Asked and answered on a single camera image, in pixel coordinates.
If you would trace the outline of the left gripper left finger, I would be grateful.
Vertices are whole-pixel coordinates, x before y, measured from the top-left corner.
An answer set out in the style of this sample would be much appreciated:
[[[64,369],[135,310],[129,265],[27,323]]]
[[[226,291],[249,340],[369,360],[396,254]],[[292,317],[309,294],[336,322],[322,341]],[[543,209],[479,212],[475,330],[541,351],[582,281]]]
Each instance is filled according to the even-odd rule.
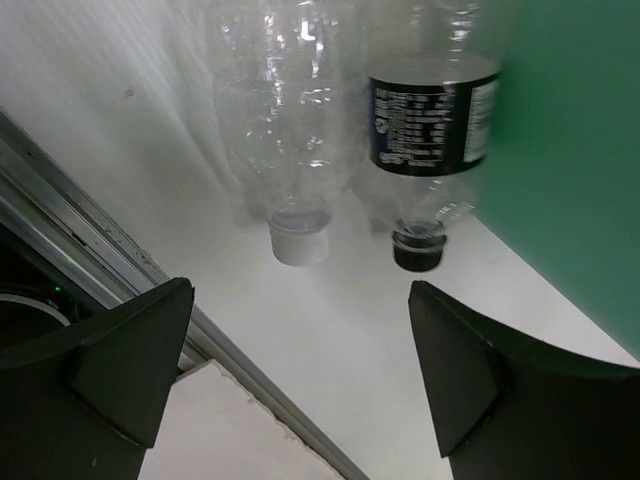
[[[1,349],[4,479],[136,479],[177,377],[194,288],[171,279]]]

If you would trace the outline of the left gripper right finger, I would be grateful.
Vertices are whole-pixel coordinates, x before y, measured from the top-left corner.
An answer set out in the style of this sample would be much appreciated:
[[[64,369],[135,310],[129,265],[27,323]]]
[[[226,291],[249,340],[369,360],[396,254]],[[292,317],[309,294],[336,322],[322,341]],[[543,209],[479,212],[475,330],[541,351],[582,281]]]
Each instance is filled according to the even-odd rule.
[[[410,322],[457,479],[635,479],[639,372],[550,345],[416,281]]]

